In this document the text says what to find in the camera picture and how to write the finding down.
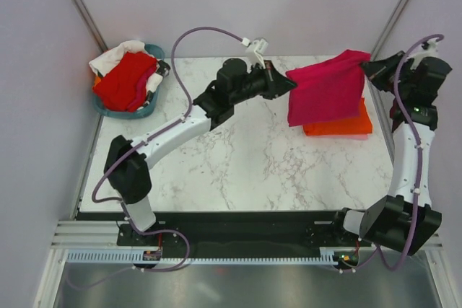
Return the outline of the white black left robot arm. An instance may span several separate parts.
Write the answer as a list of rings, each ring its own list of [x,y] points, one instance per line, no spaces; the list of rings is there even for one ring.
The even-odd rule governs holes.
[[[110,144],[104,174],[134,225],[134,238],[142,245],[152,245],[158,238],[156,216],[148,199],[152,189],[149,171],[163,157],[222,125],[233,116],[235,106],[241,102],[258,96],[273,100],[296,86],[296,82],[279,73],[270,60],[247,66],[242,59],[230,58],[193,100],[184,116],[142,137],[115,137]]]

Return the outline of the magenta t shirt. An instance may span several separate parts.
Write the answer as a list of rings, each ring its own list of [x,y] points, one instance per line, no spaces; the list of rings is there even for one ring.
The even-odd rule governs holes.
[[[370,54],[345,50],[340,55],[286,72],[297,86],[289,92],[290,127],[326,123],[359,115],[365,86],[362,63]]]

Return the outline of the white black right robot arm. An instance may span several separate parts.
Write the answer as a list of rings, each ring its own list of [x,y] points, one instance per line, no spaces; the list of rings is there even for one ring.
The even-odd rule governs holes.
[[[365,211],[344,208],[331,227],[332,240],[348,245],[356,236],[413,255],[439,229],[428,188],[430,147],[437,128],[433,102],[452,68],[433,50],[407,58],[404,52],[362,63],[372,85],[394,96],[389,117],[394,144],[393,174],[387,195]]]

